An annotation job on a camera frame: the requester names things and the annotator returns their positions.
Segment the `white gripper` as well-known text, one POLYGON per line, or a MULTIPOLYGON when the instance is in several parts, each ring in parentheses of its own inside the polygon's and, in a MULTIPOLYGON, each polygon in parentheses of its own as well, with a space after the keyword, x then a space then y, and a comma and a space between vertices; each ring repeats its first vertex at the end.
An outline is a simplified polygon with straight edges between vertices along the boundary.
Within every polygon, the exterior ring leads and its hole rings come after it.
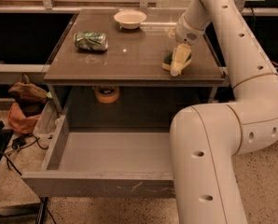
POLYGON ((180 17, 176 26, 168 33, 170 38, 175 39, 179 43, 183 43, 175 47, 173 51, 170 68, 170 74, 173 77, 180 75, 182 70, 190 64, 192 58, 190 45, 197 44, 204 33, 204 30, 190 26, 185 19, 185 15, 180 17))

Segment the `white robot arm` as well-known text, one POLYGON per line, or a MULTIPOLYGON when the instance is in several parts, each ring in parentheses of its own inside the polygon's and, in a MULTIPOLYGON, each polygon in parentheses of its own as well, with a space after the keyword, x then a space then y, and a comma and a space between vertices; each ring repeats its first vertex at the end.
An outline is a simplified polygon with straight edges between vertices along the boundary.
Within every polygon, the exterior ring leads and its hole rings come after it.
POLYGON ((174 116, 170 152, 180 224, 247 224, 231 158, 278 140, 278 74, 238 2, 193 0, 176 25, 177 40, 214 26, 235 97, 174 116))

